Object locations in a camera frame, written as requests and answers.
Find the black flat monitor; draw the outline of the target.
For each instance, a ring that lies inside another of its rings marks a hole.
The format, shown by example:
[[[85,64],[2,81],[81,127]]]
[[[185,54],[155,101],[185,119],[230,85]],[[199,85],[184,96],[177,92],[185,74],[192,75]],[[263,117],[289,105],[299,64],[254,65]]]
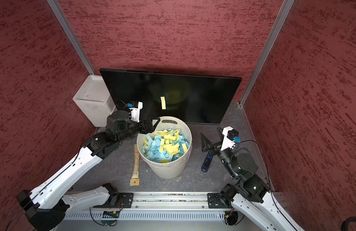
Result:
[[[175,75],[101,68],[117,109],[143,102],[140,119],[173,116],[186,123],[220,124],[242,82],[240,77]],[[166,110],[160,97],[164,96]]]

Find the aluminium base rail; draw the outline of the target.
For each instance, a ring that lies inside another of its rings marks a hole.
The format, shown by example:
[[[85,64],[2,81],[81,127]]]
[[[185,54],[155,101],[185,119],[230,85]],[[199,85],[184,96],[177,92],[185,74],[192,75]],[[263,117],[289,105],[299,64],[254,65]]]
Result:
[[[109,193],[100,187],[86,192],[67,192],[62,200],[71,212],[88,208],[139,210],[226,210],[217,193],[198,192],[129,192]]]

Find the aluminium corner post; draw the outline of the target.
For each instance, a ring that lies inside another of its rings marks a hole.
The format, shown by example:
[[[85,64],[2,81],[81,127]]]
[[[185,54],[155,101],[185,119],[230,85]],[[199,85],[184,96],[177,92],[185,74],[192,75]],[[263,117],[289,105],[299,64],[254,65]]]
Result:
[[[244,107],[245,102],[246,102],[247,98],[249,97],[252,88],[255,85],[255,82],[262,70],[262,67],[265,64],[270,51],[272,50],[272,47],[273,47],[282,27],[287,19],[287,16],[288,16],[294,2],[295,2],[295,0],[284,0],[283,1],[283,4],[280,8],[280,11],[277,15],[275,22],[271,28],[271,31],[268,35],[268,38],[266,40],[266,43],[265,43],[263,49],[262,49],[262,52],[259,56],[256,66],[251,74],[250,80],[249,80],[249,82],[245,88],[245,91],[239,101],[241,107]]]
[[[84,67],[88,71],[90,75],[95,74],[95,70],[87,57],[83,47],[81,46],[74,30],[72,29],[68,19],[65,16],[64,11],[62,10],[60,4],[56,0],[47,0],[52,12],[54,13],[55,17],[57,18],[58,22],[60,23],[63,31],[65,32],[66,36],[70,40],[71,44],[73,45],[76,53],[78,54],[79,58],[81,59]]]

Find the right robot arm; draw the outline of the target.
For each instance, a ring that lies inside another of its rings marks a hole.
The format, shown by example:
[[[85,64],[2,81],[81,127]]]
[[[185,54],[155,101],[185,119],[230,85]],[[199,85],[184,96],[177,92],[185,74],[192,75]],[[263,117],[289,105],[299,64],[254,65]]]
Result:
[[[232,127],[218,129],[220,140],[211,142],[200,134],[202,152],[206,158],[201,167],[207,172],[212,159],[218,157],[235,184],[227,184],[217,198],[221,205],[240,212],[262,231],[301,231],[303,228],[276,199],[268,184],[257,174],[259,169],[248,149],[240,148],[244,141]]]

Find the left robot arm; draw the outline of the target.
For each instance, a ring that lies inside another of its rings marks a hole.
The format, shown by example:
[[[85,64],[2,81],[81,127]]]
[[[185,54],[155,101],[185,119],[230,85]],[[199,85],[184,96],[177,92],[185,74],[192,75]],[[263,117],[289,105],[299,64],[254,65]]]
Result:
[[[110,183],[73,196],[66,192],[90,169],[117,150],[124,140],[139,133],[154,132],[159,122],[159,117],[135,122],[123,110],[109,115],[105,131],[88,138],[79,152],[43,184],[17,195],[29,223],[37,231],[50,231],[66,216],[86,208],[120,206],[119,192]]]

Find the beige plastic waste bin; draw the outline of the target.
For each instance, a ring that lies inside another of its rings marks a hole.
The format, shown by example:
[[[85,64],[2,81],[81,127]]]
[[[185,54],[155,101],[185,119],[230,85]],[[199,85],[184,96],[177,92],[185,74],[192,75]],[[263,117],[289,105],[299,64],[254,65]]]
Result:
[[[163,179],[172,179],[177,177],[183,172],[185,165],[189,160],[192,151],[192,134],[187,124],[182,120],[171,116],[162,116],[161,121],[155,131],[163,131],[167,129],[174,129],[174,130],[180,129],[180,134],[184,135],[185,138],[190,143],[188,152],[185,153],[180,159],[166,164],[160,164],[160,163],[149,161],[142,154],[143,137],[145,136],[143,134],[139,134],[137,136],[137,146],[142,160],[149,165],[149,167],[158,177]]]

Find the white plastic drawer unit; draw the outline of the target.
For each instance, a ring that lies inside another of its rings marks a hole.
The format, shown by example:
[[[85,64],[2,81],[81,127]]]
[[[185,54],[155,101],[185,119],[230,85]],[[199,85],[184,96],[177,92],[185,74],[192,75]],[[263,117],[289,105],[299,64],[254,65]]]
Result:
[[[79,88],[73,101],[94,127],[105,127],[107,117],[115,104],[102,76],[89,75]]]

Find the right aluminium corner post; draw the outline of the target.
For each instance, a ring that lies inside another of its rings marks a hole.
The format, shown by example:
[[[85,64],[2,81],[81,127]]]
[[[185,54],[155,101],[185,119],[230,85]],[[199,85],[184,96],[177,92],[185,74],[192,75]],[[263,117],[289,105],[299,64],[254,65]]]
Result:
[[[241,107],[244,107],[245,102],[246,102],[247,98],[249,97],[252,88],[255,85],[255,82],[262,70],[262,67],[265,64],[270,51],[272,50],[272,47],[273,47],[282,27],[287,19],[287,16],[288,16],[294,2],[295,2],[295,0],[284,0],[283,1],[283,4],[280,8],[280,11],[277,15],[275,22],[271,28],[271,31],[268,35],[268,38],[266,40],[266,43],[265,43],[263,49],[262,49],[262,52],[259,56],[256,66],[251,74],[250,80],[249,80],[249,82],[245,88],[245,91],[239,101]]]

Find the pile of discarded notes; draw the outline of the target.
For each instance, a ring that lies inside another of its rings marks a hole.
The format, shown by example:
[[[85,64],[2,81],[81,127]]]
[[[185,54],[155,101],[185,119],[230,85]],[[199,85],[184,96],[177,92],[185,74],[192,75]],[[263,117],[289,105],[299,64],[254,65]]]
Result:
[[[149,161],[166,164],[180,159],[188,152],[189,145],[180,129],[155,131],[143,137],[142,154]]]

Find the left aluminium corner post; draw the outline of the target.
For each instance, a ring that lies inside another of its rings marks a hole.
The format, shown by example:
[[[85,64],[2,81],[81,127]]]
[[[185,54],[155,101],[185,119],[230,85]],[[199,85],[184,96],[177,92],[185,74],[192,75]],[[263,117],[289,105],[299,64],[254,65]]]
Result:
[[[56,0],[47,0],[52,12],[54,13],[55,17],[57,18],[58,22],[60,23],[63,31],[65,32],[66,36],[70,40],[71,44],[73,45],[76,53],[78,54],[79,58],[81,59],[84,67],[88,71],[90,75],[95,74],[95,70],[87,57],[83,47],[81,46],[74,30],[72,29],[68,19],[65,16],[64,11],[62,10],[60,4]]]

